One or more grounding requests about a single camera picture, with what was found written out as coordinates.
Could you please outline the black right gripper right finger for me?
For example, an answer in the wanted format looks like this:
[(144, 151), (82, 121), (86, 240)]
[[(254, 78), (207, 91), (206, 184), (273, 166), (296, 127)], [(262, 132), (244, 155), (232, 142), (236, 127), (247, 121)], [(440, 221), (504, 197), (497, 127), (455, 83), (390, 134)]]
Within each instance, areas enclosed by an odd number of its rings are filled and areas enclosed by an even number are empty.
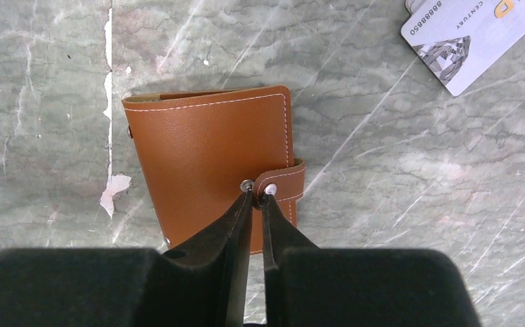
[(479, 326), (462, 276), (431, 249), (322, 249), (286, 220), (274, 196), (263, 213), (269, 326)]

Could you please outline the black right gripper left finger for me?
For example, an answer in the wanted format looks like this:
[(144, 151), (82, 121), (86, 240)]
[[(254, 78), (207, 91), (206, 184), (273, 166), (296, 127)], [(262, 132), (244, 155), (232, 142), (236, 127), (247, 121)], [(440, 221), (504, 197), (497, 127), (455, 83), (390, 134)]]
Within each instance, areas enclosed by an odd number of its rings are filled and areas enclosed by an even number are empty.
[(0, 251), (0, 326), (241, 326), (251, 191), (178, 246)]

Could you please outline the brown leather card holder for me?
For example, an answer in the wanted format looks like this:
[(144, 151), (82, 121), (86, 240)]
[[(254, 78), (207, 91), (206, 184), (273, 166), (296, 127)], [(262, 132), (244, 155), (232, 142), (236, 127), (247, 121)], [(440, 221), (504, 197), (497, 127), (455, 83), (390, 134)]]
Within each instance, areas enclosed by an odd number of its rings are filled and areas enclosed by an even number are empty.
[(282, 213), (296, 224), (306, 166), (294, 151), (287, 87), (150, 93), (122, 105), (170, 247), (225, 213), (244, 181), (255, 197), (275, 185)]

